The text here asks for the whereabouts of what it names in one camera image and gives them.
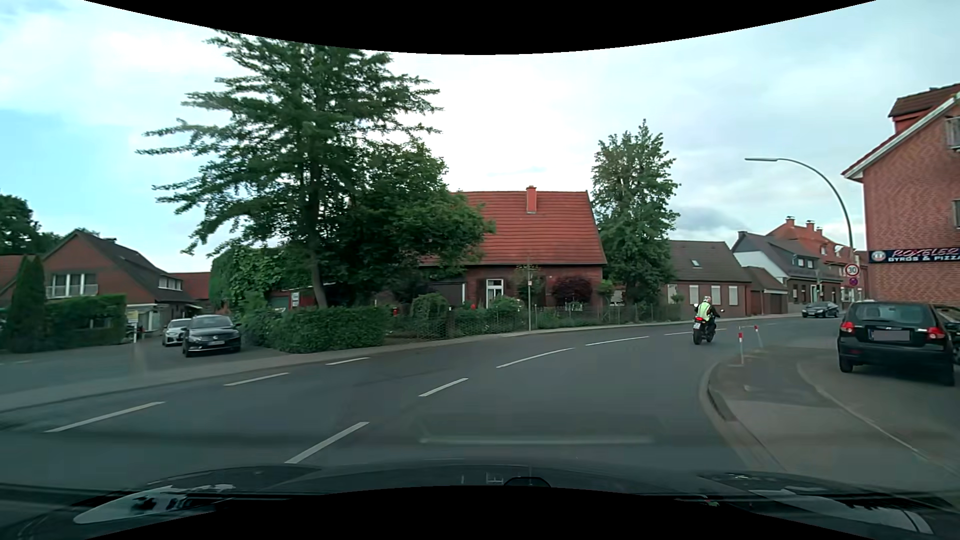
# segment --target black sedan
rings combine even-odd
[[[180,351],[187,357],[204,351],[240,351],[240,331],[224,315],[197,315],[190,319],[182,339]]]
[[[833,302],[811,302],[800,312],[804,317],[839,317],[840,306]]]

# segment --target silver car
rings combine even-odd
[[[163,329],[163,339],[160,343],[164,347],[183,343],[183,329],[190,324],[190,319],[174,319]]]

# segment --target car hood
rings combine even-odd
[[[300,497],[447,485],[610,491],[730,505],[873,538],[960,537],[960,510],[926,493],[894,493],[781,473],[672,472],[579,460],[508,463],[502,459],[457,458],[326,468],[265,465],[180,475],[85,497],[10,526],[0,538],[22,538],[28,530],[36,540],[85,539],[206,513],[218,505],[237,502],[263,504],[264,511],[269,511],[271,503]]]

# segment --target high-visibility vest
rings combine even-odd
[[[705,321],[710,320],[710,304],[706,302],[701,302],[700,307],[697,308],[697,316],[703,317]]]

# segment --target white lane marking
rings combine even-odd
[[[616,343],[617,341],[630,341],[631,339],[643,339],[644,337],[650,337],[649,335],[642,335],[640,337],[624,337],[623,339],[611,339],[610,341],[597,341],[596,343],[588,343],[584,347],[589,347],[591,345],[603,345],[604,343]]]
[[[264,375],[263,377],[257,377],[256,379],[247,379],[247,380],[238,380],[237,382],[228,382],[227,384],[224,384],[224,386],[236,386],[237,384],[246,384],[248,382],[254,382],[255,380],[272,379],[274,377],[279,377],[281,375],[290,375],[290,372],[285,371],[283,373],[274,373],[273,375]]]
[[[311,446],[310,448],[304,450],[303,452],[301,452],[301,453],[299,453],[299,454],[297,454],[297,455],[294,455],[294,456],[291,457],[290,459],[287,459],[286,461],[284,461],[284,463],[300,463],[301,461],[305,460],[307,457],[310,457],[311,455],[316,454],[317,452],[319,452],[319,451],[323,450],[324,448],[330,446],[331,444],[339,441],[340,439],[346,437],[347,435],[353,433],[354,431],[357,431],[357,430],[359,430],[360,428],[363,428],[364,426],[366,426],[366,425],[369,424],[369,423],[370,423],[370,422],[357,422],[356,424],[350,426],[349,428],[347,428],[347,429],[345,429],[345,430],[343,430],[343,431],[340,431],[340,432],[337,433],[336,435],[333,435],[333,436],[331,436],[331,437],[328,437],[328,438],[324,439],[323,441],[321,441],[321,442],[319,442],[319,443]]]
[[[44,431],[44,433],[56,433],[58,431],[66,431],[73,428],[78,428],[80,426],[86,426],[87,424],[93,424],[94,422],[100,422],[101,420],[107,420],[107,418],[113,418],[114,416],[120,416],[121,414],[127,414],[128,412],[136,412],[137,410],[142,410],[154,405],[163,405],[166,402],[152,402],[144,405],[132,406],[130,408],[125,408],[123,410],[118,410],[116,412],[111,412],[110,414],[104,414],[103,416],[97,416],[94,418],[89,418],[81,422],[76,422],[74,424],[69,424],[67,426],[61,426],[59,428],[53,428],[52,430]]]
[[[434,388],[433,390],[430,390],[429,392],[423,392],[423,393],[420,394],[418,397],[420,397],[420,398],[425,398],[425,397],[429,396],[430,394],[436,394],[437,392],[443,390],[444,388],[449,388],[450,386],[453,386],[454,384],[460,384],[460,383],[463,382],[464,380],[467,380],[467,378],[464,377],[464,378],[462,378],[462,379],[457,379],[457,380],[455,380],[454,382],[448,382],[447,384],[444,384],[443,386],[437,386],[436,388]]]
[[[496,366],[496,367],[500,368],[500,367],[512,366],[512,365],[517,364],[517,363],[520,363],[520,362],[525,362],[525,361],[527,361],[527,360],[532,360],[532,359],[534,359],[534,358],[539,358],[539,357],[541,357],[541,356],[553,355],[554,353],[562,353],[563,351],[569,351],[569,350],[571,350],[571,349],[573,349],[573,347],[567,347],[566,349],[559,349],[559,350],[557,350],[557,351],[550,351],[549,353],[541,353],[541,354],[539,354],[539,355],[534,355],[534,356],[527,356],[526,358],[521,358],[521,359],[519,359],[519,360],[514,360],[514,361],[512,361],[512,362],[507,362],[507,363],[505,363],[505,364],[500,364],[500,365],[498,365],[498,366]]]
[[[335,366],[337,364],[346,364],[347,362],[355,362],[357,360],[369,360],[369,359],[370,359],[369,356],[360,356],[359,358],[351,358],[349,360],[340,360],[339,362],[329,362],[326,365]]]

